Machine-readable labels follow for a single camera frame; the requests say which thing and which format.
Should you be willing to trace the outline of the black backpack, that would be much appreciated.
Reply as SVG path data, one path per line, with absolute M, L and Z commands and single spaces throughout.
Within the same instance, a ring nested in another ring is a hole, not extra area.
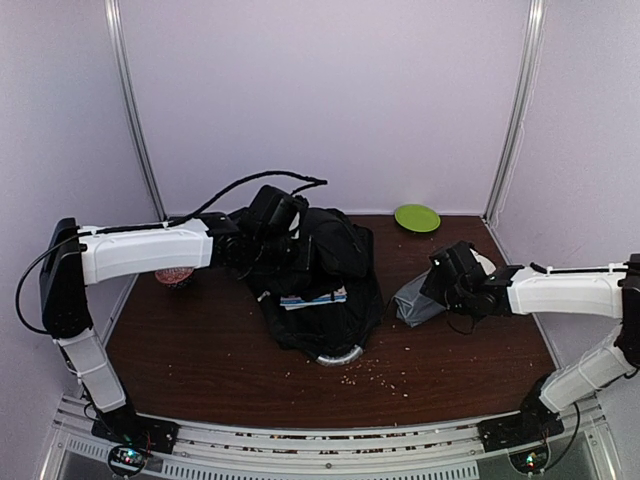
M 244 282 L 256 299 L 271 337 L 283 349 L 296 349 L 312 361 L 337 367 L 358 359 L 381 323 L 385 303 L 374 268 L 374 234 L 333 208 L 311 208 L 301 225 L 311 235 L 308 271 L 267 267 Z M 287 311 L 281 297 L 308 299 L 344 286 L 347 301 Z

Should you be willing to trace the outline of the dog picture book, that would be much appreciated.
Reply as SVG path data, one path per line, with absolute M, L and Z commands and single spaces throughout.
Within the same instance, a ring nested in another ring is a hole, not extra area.
M 330 305 L 336 303 L 344 303 L 347 301 L 348 292 L 344 286 L 340 287 L 337 290 L 333 290 L 329 293 L 326 293 L 321 296 L 313 297 L 313 298 L 302 298 L 300 296 L 287 296 L 281 297 L 279 301 L 279 306 L 284 308 L 287 311 L 315 307 L 315 306 L 323 306 Z

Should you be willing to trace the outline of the grey cloth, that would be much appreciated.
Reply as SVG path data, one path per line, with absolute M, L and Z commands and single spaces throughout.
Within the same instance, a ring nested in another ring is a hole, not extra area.
M 403 285 L 392 297 L 396 307 L 396 317 L 407 326 L 414 328 L 440 315 L 445 307 L 421 293 L 429 270 Z

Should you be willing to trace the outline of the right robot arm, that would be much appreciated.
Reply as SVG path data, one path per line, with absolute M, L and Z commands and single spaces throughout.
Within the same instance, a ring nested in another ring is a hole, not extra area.
M 513 419 L 519 440 L 535 440 L 574 402 L 639 370 L 639 257 L 602 267 L 559 269 L 507 265 L 487 271 L 473 244 L 459 241 L 430 257 L 421 294 L 474 321 L 538 313 L 594 315 L 618 320 L 579 360 L 533 387 Z

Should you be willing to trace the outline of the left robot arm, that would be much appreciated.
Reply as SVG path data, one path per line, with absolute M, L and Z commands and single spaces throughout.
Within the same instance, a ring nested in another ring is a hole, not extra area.
M 301 195 L 265 185 L 233 217 L 204 211 L 188 219 L 103 229 L 79 227 L 72 218 L 58 223 L 40 273 L 42 323 L 98 418 L 121 443 L 137 442 L 144 424 L 94 329 L 86 288 L 166 270 L 286 268 L 302 249 L 307 209 Z

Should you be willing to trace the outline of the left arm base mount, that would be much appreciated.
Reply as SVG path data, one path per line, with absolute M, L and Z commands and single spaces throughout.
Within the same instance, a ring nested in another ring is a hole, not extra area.
M 98 420 L 93 422 L 91 434 L 114 443 L 107 453 L 107 466 L 122 477 L 140 474 L 154 453 L 173 452 L 179 425 L 175 422 L 143 417 L 142 433 L 133 437 L 118 437 Z

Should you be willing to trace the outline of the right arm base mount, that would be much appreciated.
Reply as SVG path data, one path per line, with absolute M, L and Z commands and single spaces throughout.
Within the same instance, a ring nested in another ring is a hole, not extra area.
M 506 450 L 514 470 L 529 477 L 551 465 L 549 440 L 565 431 L 561 420 L 540 421 L 521 413 L 481 421 L 477 428 L 486 453 Z

